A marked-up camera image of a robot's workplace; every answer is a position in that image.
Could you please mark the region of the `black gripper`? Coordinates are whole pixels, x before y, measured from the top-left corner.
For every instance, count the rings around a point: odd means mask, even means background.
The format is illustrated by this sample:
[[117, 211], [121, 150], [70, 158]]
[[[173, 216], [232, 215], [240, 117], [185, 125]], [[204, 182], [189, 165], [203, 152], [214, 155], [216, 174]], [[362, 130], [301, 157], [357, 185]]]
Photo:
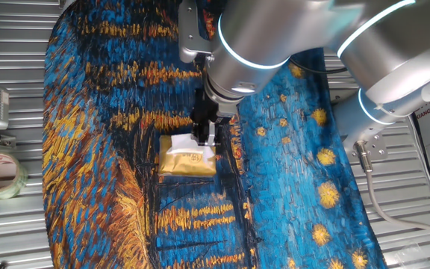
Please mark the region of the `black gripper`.
[[[207, 146], [216, 145], [216, 124], [222, 123], [218, 112], [219, 105], [206, 94], [204, 89], [197, 88], [191, 120], [193, 121], [192, 136], [198, 145], [205, 145], [205, 143]], [[208, 138], [205, 122], [208, 122]]]

